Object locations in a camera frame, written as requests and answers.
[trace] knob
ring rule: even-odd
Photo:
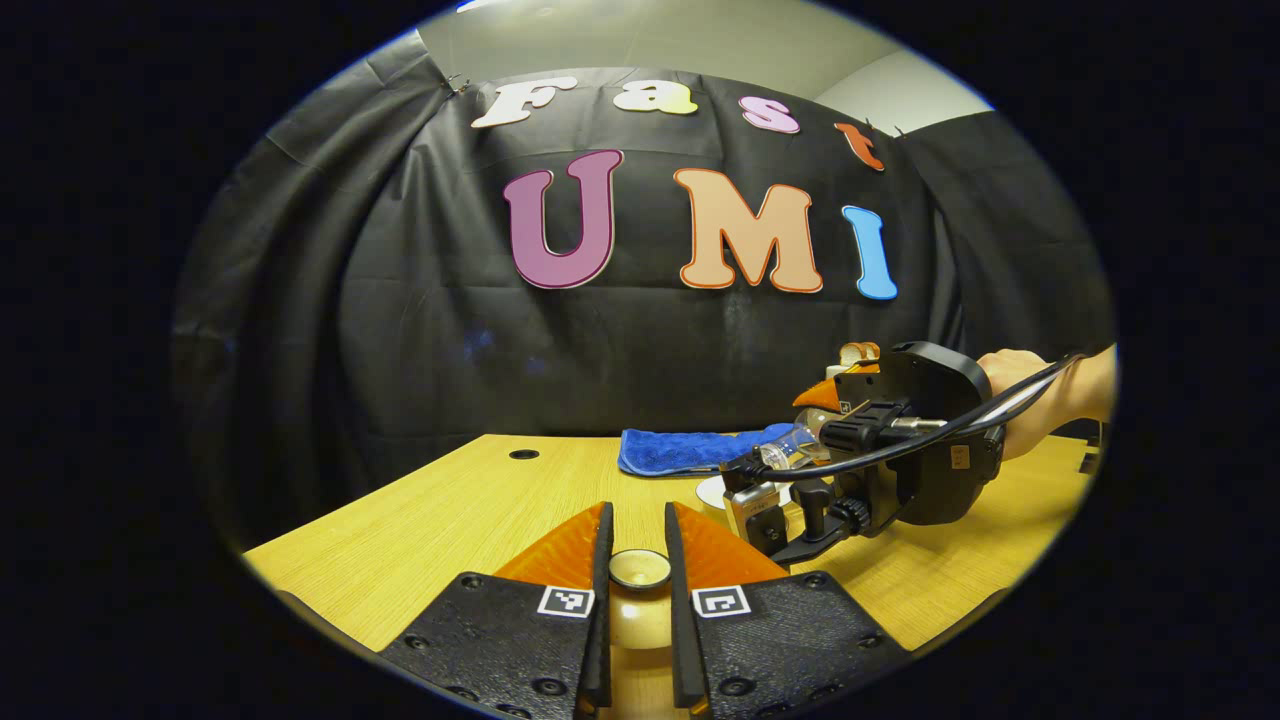
[[[804,539],[822,539],[827,528],[827,506],[831,505],[831,488],[818,478],[791,486],[791,497],[804,510]]]

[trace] black backdrop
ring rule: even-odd
[[[246,546],[486,432],[786,421],[849,341],[929,340],[974,357],[1112,342],[1082,220],[995,113],[893,137],[800,97],[654,68],[562,69],[451,95],[429,50],[411,31],[310,95],[239,164],[192,246],[175,383],[196,466]],[[470,127],[494,87],[557,76],[577,87],[525,120]],[[620,110],[612,99],[630,79],[681,82],[699,110]],[[782,101],[801,131],[746,123],[748,95]],[[837,122],[872,138],[883,173]],[[567,251],[580,200],[563,168],[602,149],[626,154],[608,266],[570,290],[529,284],[503,187],[556,173],[545,232]],[[773,184],[808,192],[823,288],[751,287],[741,272],[724,290],[682,284],[690,202],[672,174],[687,167],[724,173],[753,209]],[[845,205],[882,218],[897,297],[856,291]]]
[[[1274,708],[1256,589],[1268,515],[1253,489],[1270,375],[1256,354],[1201,350],[1272,334],[1258,9],[856,8],[972,82],[1071,188],[1117,295],[1123,377],[1115,443],[1053,551],[973,630],[828,716]],[[300,623],[228,550],[182,448],[168,355],[173,283],[228,168],[316,78],[424,5],[27,12],[41,22],[22,32],[17,17],[14,96],[40,132],[14,149],[12,268],[46,290],[17,299],[12,377],[32,413],[6,486],[20,543],[12,705],[444,714]],[[1206,420],[1216,411],[1239,423]]]

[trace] yellow tabletop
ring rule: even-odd
[[[663,510],[699,478],[618,470],[620,438],[484,436],[344,507],[264,543],[246,560],[370,650],[383,650],[462,571],[493,573],[586,507],[613,503],[614,552],[666,555]],[[531,448],[539,456],[508,454]],[[1005,462],[973,509],[948,525],[895,523],[836,544],[794,574],[831,573],[906,650],[915,650],[1011,587],[1071,519],[1089,483],[1083,439],[1050,436]],[[788,534],[804,529],[786,506]],[[613,650],[607,717],[687,717],[672,708],[669,648]]]

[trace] white wall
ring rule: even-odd
[[[910,50],[886,55],[818,95],[817,102],[851,118],[869,119],[896,135],[992,109],[946,70]]]

